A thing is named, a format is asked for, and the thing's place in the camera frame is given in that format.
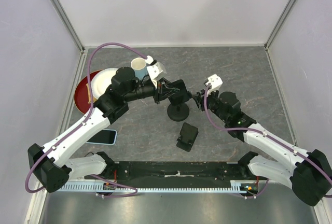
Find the black round-base phone stand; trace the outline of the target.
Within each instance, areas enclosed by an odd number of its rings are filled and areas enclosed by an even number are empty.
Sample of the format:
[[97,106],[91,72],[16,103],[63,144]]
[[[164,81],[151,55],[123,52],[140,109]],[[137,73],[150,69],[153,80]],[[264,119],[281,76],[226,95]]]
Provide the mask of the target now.
[[189,113],[190,113],[189,107],[185,103],[181,103],[181,104],[178,104],[178,105],[170,104],[167,107],[168,117],[172,121],[176,121],[176,122],[184,121],[188,118]]

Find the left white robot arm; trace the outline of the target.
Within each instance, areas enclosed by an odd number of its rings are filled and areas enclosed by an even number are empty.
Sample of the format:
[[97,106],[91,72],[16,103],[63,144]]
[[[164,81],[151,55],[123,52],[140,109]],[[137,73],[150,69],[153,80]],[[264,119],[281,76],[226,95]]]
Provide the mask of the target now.
[[62,188],[69,179],[87,175],[99,175],[102,179],[112,177],[113,161],[106,153],[98,152],[90,157],[71,159],[71,156],[90,138],[113,124],[128,110],[128,103],[152,97],[155,103],[168,99],[172,104],[186,102],[188,97],[184,82],[170,82],[157,66],[148,66],[147,75],[139,79],[130,67],[105,69],[92,80],[95,88],[105,82],[104,93],[97,96],[92,108],[55,139],[40,146],[33,144],[27,150],[30,171],[25,189],[34,175],[42,188],[53,193]]

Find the black smartphone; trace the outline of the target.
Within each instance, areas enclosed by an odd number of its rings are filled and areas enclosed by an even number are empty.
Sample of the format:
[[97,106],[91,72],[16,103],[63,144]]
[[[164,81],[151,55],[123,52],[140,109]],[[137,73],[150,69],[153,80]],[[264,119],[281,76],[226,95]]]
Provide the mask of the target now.
[[182,94],[182,98],[180,100],[170,101],[170,103],[172,105],[178,105],[178,104],[185,103],[185,102],[189,101],[189,96],[188,96],[186,86],[183,89],[172,89],[172,90],[179,91]]

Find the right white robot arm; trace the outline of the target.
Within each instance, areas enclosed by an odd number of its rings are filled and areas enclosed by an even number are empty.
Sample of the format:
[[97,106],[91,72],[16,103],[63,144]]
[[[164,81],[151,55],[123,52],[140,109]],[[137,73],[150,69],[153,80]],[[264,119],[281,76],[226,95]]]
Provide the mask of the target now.
[[238,174],[243,179],[264,177],[290,189],[304,203],[316,206],[322,198],[331,198],[331,166],[325,154],[317,149],[307,151],[272,134],[241,110],[233,92],[205,90],[192,95],[197,107],[215,114],[224,122],[232,137],[258,148],[272,159],[254,152],[239,160]]

